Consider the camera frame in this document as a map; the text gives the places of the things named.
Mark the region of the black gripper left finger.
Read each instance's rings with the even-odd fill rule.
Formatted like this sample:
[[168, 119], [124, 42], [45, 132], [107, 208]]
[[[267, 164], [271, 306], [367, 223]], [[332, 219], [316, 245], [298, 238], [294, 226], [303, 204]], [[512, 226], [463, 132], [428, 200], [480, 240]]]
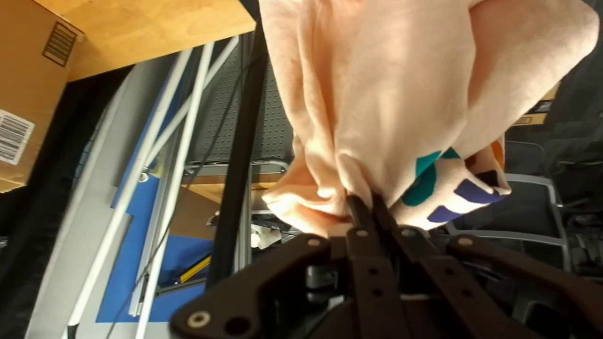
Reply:
[[394, 270], [382, 249], [373, 213], [358, 196], [349, 196], [347, 206], [352, 221], [347, 232], [347, 257], [360, 338], [411, 339]]

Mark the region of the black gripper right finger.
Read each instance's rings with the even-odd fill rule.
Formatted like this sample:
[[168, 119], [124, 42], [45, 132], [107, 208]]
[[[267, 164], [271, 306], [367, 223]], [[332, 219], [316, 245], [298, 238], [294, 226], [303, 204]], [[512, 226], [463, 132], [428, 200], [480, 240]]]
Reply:
[[394, 258], [394, 275], [403, 292], [430, 289], [446, 304], [475, 339], [528, 339], [524, 322], [507, 317], [488, 285], [511, 281], [558, 300], [558, 315], [578, 339], [603, 339], [603, 287], [509, 251], [492, 241], [460, 234], [439, 247], [426, 232], [398, 226], [381, 196], [373, 217]]

